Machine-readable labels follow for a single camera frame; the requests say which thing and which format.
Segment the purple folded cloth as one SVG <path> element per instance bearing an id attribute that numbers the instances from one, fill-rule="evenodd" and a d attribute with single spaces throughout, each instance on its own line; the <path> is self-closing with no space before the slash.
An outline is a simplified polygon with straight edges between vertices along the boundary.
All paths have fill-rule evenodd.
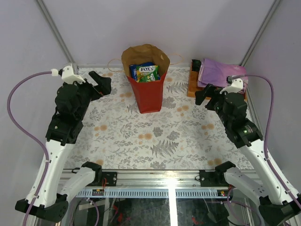
<path id="1" fill-rule="evenodd" d="M 246 74 L 246 69 L 243 66 L 224 64 L 208 58 L 204 58 L 200 62 L 198 87 L 204 88 L 210 83 L 216 87 L 224 88 L 228 85 L 227 77 Z"/>

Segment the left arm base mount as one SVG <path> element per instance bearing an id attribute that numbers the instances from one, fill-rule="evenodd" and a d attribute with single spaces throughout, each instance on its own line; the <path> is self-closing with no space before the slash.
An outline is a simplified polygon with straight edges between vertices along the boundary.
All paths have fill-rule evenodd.
<path id="1" fill-rule="evenodd" d="M 102 171 L 95 175 L 93 186 L 100 186 L 102 189 L 117 185 L 117 172 Z"/>

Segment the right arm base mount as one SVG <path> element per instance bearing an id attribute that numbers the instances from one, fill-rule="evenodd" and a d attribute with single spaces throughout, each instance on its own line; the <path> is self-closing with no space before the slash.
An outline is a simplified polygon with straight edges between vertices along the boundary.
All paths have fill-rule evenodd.
<path id="1" fill-rule="evenodd" d="M 199 170 L 195 180 L 198 181 L 201 187 L 228 187 L 229 184 L 225 181 L 223 173 L 219 171 Z"/>

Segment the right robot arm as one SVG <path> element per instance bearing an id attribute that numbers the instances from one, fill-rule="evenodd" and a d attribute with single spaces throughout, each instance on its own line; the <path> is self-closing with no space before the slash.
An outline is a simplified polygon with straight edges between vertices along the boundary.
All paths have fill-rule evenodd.
<path id="1" fill-rule="evenodd" d="M 261 184 L 250 179 L 231 162 L 215 168 L 215 182 L 232 185 L 250 198 L 258 207 L 262 218 L 270 226 L 280 226 L 301 212 L 301 193 L 296 190 L 264 150 L 261 132 L 246 115 L 247 103 L 242 94 L 228 93 L 208 84 L 195 93 L 195 103 L 201 105 L 205 98 L 207 110 L 217 113 L 228 139 L 252 164 Z"/>

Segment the green Fox's candy bag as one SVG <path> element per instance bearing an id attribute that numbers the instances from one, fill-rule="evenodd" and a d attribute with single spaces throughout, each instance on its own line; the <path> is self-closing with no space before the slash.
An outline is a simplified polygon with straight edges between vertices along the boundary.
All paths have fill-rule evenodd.
<path id="1" fill-rule="evenodd" d="M 136 68 L 137 82 L 159 81 L 158 65 L 138 66 Z"/>

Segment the black item in tray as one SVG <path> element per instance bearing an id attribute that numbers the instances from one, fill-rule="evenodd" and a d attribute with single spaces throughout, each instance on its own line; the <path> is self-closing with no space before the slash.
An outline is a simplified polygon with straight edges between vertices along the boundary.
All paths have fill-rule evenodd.
<path id="1" fill-rule="evenodd" d="M 191 60 L 191 70 L 194 72 L 199 72 L 201 68 L 202 62 L 197 59 L 192 59 Z"/>

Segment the floral table mat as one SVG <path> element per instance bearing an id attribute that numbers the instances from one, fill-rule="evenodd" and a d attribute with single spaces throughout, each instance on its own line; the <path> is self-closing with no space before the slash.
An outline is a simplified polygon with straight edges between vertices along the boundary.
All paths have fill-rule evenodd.
<path id="1" fill-rule="evenodd" d="M 95 71 L 111 78 L 112 91 L 90 104 L 65 168 L 87 161 L 105 169 L 210 170 L 226 161 L 252 168 L 228 140 L 218 116 L 187 96 L 188 67 L 169 68 L 161 110 L 144 114 L 119 69 Z"/>

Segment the blue Doritos chip bag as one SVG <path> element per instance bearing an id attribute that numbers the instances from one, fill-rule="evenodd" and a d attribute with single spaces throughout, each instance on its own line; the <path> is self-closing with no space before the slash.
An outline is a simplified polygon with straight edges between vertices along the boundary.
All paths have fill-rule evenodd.
<path id="1" fill-rule="evenodd" d="M 136 72 L 136 68 L 138 66 L 153 66 L 154 63 L 153 62 L 146 62 L 146 63 L 143 63 L 143 64 L 139 64 L 139 65 L 130 65 L 129 66 L 129 70 L 130 70 L 130 73 L 131 73 L 131 77 L 137 81 L 137 72 Z"/>

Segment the red paper bag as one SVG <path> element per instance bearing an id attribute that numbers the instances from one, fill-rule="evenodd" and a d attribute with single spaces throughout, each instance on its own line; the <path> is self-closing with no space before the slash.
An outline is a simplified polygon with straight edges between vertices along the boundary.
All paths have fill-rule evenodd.
<path id="1" fill-rule="evenodd" d="M 170 59 L 159 48 L 151 44 L 143 44 L 129 47 L 121 55 L 123 65 L 122 72 L 127 76 L 132 87 L 140 113 L 159 112 L 163 101 L 164 80 L 170 66 Z M 145 62 L 153 62 L 158 65 L 158 73 L 161 77 L 158 81 L 136 82 L 130 73 L 130 65 L 139 65 Z"/>

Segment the aluminium front rail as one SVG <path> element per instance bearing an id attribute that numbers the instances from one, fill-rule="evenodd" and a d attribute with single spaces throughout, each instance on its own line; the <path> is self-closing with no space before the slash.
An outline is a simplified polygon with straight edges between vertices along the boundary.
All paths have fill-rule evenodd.
<path id="1" fill-rule="evenodd" d="M 201 187 L 195 180 L 199 170 L 109 170 L 117 172 L 117 185 L 102 189 L 100 186 L 85 186 L 77 189 L 78 198 L 219 198 L 224 199 L 228 187 Z"/>

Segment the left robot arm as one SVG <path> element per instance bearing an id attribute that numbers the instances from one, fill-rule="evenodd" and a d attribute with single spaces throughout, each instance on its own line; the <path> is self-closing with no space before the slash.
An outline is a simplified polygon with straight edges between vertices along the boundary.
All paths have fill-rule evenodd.
<path id="1" fill-rule="evenodd" d="M 101 165 L 87 161 L 61 189 L 58 188 L 65 162 L 83 128 L 82 121 L 89 104 L 111 93 L 111 78 L 102 77 L 95 71 L 88 74 L 97 85 L 76 76 L 71 81 L 64 81 L 57 90 L 55 113 L 46 132 L 45 144 L 25 129 L 20 129 L 44 151 L 31 191 L 15 205 L 15 210 L 25 213 L 24 224 L 29 215 L 54 223 L 60 222 L 72 199 L 84 187 L 97 186 L 103 181 Z"/>

